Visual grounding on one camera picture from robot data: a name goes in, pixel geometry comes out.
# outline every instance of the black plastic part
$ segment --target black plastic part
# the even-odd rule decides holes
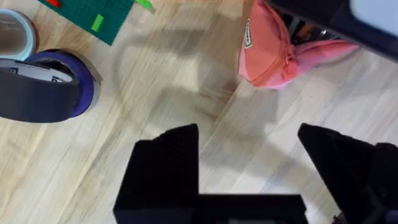
[[[341,209],[333,223],[398,223],[398,148],[302,124],[298,138]]]
[[[199,194],[198,140],[191,124],[136,143],[113,210],[118,224],[307,223],[299,195]]]
[[[31,123],[64,121],[79,97],[78,80],[57,83],[0,72],[0,116]]]
[[[341,38],[398,60],[398,38],[357,20],[349,8],[349,0],[270,0],[269,3]]]

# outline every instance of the green grid mat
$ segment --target green grid mat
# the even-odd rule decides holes
[[[53,7],[45,0],[39,1],[109,45],[112,45],[134,3],[134,0],[59,0],[62,6]],[[95,32],[91,27],[98,14],[104,17],[104,21]]]

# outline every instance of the wooden floor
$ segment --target wooden floor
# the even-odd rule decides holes
[[[300,193],[310,223],[330,223],[338,208],[297,139],[300,124],[398,144],[398,66],[371,52],[281,91],[237,78],[249,1],[154,0],[154,14],[135,5],[112,47],[37,1],[0,6],[34,21],[40,50],[75,50],[103,78],[99,102],[77,118],[0,119],[1,224],[115,223],[134,143],[188,123],[200,128],[202,192]]]

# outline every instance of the bag zipper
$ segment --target bag zipper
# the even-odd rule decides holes
[[[281,46],[279,49],[279,56],[273,61],[273,63],[269,66],[269,68],[262,73],[261,76],[255,78],[254,80],[251,81],[251,83],[256,86],[255,83],[263,83],[263,80],[268,80],[271,75],[273,75],[274,71],[278,67],[285,67],[289,64],[289,56],[288,57],[281,57],[281,55],[287,55],[288,52],[286,50],[289,49],[290,46],[290,38],[288,35],[287,27],[284,25],[285,23],[282,21],[278,13],[276,13],[267,3],[263,2],[263,5],[267,8],[267,10],[272,14],[273,18],[277,21],[279,24],[283,24],[282,27],[278,26],[279,32],[281,35]]]

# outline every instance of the pink backpack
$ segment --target pink backpack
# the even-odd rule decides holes
[[[246,24],[239,74],[256,87],[282,88],[314,65],[356,47],[345,40],[294,46],[280,16],[264,0],[256,0]]]

